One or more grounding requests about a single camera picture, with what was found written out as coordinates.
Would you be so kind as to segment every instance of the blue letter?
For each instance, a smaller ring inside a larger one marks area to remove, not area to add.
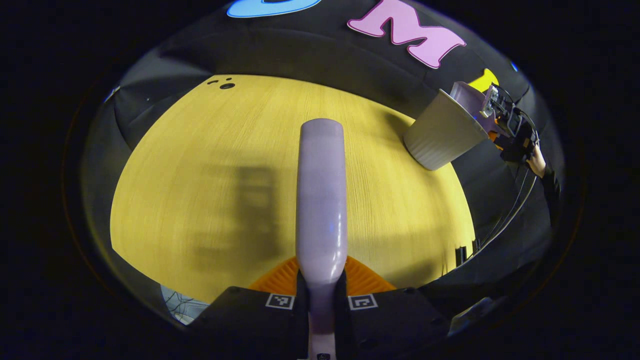
[[[321,0],[287,0],[265,3],[263,0],[238,0],[227,10],[231,17],[260,17],[282,15],[310,8]]]

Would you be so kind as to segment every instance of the yellow tabletop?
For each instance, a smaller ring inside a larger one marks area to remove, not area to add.
[[[471,249],[471,215],[451,164],[426,170],[404,148],[413,119],[268,76],[215,75],[149,129],[115,192],[114,250],[198,300],[249,286],[296,253],[300,126],[320,117],[344,127],[349,255],[397,287],[452,270],[454,250]]]

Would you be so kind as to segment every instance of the black sleeve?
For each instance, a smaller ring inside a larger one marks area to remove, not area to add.
[[[556,179],[556,172],[547,165],[545,175],[542,177],[542,186],[545,188],[545,199],[549,208],[551,226],[557,225],[560,208],[560,182]]]

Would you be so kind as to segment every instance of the orange gripper pad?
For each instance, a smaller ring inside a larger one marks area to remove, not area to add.
[[[249,286],[251,290],[265,291],[282,295],[296,294],[296,276],[300,266],[294,256],[274,267],[268,273]],[[344,265],[347,273],[347,295],[365,295],[395,290],[396,287],[363,263],[347,256]]]

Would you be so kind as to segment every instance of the pink letter m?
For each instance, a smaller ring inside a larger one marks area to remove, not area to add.
[[[362,19],[351,19],[347,25],[372,37],[383,37],[385,32],[382,26],[389,20],[392,20],[391,42],[394,45],[425,39],[418,45],[408,46],[406,50],[414,58],[434,69],[440,67],[440,60],[451,49],[458,45],[467,45],[449,29],[441,26],[420,26],[415,9],[400,0],[381,0]]]

